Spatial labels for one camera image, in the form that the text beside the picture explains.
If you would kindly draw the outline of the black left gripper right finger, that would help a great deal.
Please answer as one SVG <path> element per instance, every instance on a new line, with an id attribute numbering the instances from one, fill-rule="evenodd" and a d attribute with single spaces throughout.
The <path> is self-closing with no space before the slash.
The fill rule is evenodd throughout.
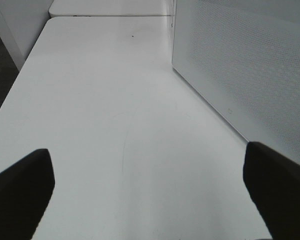
<path id="1" fill-rule="evenodd" d="M 300 165 L 250 141 L 243 181 L 272 239 L 300 240 Z"/>

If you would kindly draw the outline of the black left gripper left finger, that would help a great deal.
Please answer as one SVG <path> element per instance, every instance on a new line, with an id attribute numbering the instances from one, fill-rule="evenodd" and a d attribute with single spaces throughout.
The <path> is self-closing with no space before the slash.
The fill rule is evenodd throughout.
<path id="1" fill-rule="evenodd" d="M 54 188 L 53 164 L 45 148 L 0 172 L 0 240 L 32 239 Z"/>

